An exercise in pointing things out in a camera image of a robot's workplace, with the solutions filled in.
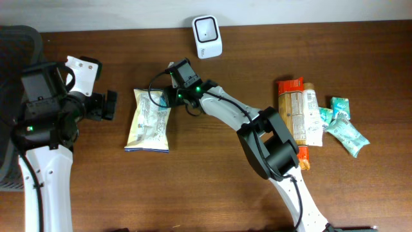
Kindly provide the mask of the teal tissue pack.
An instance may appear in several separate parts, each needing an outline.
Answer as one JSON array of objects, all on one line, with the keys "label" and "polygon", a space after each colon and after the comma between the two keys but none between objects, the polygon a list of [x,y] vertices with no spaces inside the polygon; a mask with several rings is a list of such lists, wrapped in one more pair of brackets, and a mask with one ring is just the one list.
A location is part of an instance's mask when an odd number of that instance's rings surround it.
[{"label": "teal tissue pack", "polygon": [[332,97],[330,101],[333,119],[336,119],[339,114],[343,114],[348,120],[351,119],[349,99]]},{"label": "teal tissue pack", "polygon": [[319,114],[322,120],[322,127],[325,131],[333,120],[333,110],[329,108],[319,107]]}]

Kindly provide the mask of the white cream tube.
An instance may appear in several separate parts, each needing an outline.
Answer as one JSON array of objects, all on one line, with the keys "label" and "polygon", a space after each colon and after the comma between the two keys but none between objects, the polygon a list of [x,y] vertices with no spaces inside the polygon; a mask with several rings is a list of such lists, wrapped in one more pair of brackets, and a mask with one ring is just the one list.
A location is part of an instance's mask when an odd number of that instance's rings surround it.
[{"label": "white cream tube", "polygon": [[303,84],[303,114],[308,146],[323,145],[323,126],[315,88],[312,83]]}]

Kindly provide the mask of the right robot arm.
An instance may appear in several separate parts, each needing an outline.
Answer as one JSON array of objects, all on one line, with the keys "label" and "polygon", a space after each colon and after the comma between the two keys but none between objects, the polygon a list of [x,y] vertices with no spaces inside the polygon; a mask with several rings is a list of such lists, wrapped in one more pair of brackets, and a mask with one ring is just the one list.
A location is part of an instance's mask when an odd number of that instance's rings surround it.
[{"label": "right robot arm", "polygon": [[280,114],[272,107],[250,107],[227,94],[217,83],[203,81],[188,59],[171,63],[164,74],[166,105],[192,106],[232,128],[248,163],[280,194],[294,222],[294,231],[335,231],[317,208],[303,180],[299,148]]}]

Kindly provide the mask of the San Remo spaghetti packet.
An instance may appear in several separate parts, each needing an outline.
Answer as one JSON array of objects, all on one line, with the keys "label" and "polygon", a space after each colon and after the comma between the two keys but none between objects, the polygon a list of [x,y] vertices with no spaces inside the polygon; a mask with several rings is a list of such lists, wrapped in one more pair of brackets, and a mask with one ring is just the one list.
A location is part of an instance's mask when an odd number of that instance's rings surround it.
[{"label": "San Remo spaghetti packet", "polygon": [[297,155],[303,170],[310,169],[303,113],[303,78],[278,81],[278,106],[281,118],[299,148]]}]

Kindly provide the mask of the teal wet wipes packet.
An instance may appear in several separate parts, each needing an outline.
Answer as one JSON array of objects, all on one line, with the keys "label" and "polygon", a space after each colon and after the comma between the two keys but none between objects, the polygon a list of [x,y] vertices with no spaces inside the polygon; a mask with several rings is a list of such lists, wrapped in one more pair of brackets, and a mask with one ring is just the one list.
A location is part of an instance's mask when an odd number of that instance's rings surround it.
[{"label": "teal wet wipes packet", "polygon": [[337,118],[325,130],[339,140],[354,158],[358,157],[359,151],[364,146],[370,144],[369,140],[358,132],[342,112],[338,113]]}]

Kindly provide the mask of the white chips bag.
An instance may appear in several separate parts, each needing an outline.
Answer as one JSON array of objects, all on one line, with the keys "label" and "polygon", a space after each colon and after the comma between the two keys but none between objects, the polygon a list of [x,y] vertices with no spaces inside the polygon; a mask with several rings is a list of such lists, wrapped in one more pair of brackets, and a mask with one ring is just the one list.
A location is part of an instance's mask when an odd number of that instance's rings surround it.
[{"label": "white chips bag", "polygon": [[171,109],[166,108],[163,91],[140,88],[133,91],[136,110],[124,150],[169,153],[166,131]]}]

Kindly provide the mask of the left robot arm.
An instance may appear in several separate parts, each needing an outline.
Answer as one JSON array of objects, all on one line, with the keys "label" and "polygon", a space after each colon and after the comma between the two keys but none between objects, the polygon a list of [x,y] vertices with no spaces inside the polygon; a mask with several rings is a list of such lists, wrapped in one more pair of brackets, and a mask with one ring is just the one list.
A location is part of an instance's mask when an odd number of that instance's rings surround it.
[{"label": "left robot arm", "polygon": [[73,147],[84,119],[111,121],[117,93],[95,93],[102,63],[69,56],[21,72],[25,97],[10,131],[23,176],[26,231],[72,231]]}]

